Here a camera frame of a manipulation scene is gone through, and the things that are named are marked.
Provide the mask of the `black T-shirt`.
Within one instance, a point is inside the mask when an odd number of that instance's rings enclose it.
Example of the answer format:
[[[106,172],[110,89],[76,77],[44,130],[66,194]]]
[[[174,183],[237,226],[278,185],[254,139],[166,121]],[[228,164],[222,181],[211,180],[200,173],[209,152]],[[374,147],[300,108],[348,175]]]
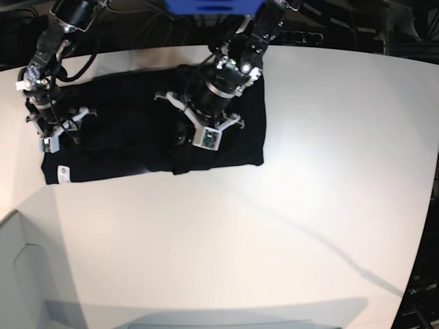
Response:
[[[233,99],[228,111],[240,114],[243,125],[224,133],[217,151],[194,147],[192,124],[158,91],[181,93],[185,72],[178,69],[118,73],[64,86],[64,109],[86,106],[79,143],[62,136],[61,148],[46,154],[41,169],[47,184],[61,175],[72,182],[91,182],[148,172],[179,175],[220,167],[263,164],[266,131],[263,80]]]

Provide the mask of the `blue plastic bin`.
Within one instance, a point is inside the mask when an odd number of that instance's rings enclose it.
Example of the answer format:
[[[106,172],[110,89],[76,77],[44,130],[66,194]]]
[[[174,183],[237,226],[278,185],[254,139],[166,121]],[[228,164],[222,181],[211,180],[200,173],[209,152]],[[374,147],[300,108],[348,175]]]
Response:
[[[263,0],[166,0],[170,12],[177,15],[255,14]]]

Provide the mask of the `black power strip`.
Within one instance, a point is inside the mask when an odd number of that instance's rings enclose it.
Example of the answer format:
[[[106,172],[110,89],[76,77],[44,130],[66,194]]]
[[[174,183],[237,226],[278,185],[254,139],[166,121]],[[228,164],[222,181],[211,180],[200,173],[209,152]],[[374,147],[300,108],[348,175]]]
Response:
[[[274,41],[280,45],[316,46],[323,43],[324,36],[316,32],[283,31]]]

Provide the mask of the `white box at table corner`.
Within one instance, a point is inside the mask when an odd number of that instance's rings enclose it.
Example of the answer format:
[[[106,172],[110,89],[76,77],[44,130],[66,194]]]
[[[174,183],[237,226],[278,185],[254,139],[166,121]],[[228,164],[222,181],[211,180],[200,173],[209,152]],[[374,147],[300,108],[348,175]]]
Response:
[[[16,210],[1,220],[1,327],[88,328],[65,253],[31,232]]]

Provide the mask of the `black equipment at right edge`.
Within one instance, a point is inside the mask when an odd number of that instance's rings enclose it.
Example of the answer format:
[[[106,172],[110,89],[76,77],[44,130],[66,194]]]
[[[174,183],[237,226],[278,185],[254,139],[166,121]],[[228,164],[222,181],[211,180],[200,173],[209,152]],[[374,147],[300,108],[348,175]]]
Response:
[[[428,221],[393,328],[438,327],[438,222]]]

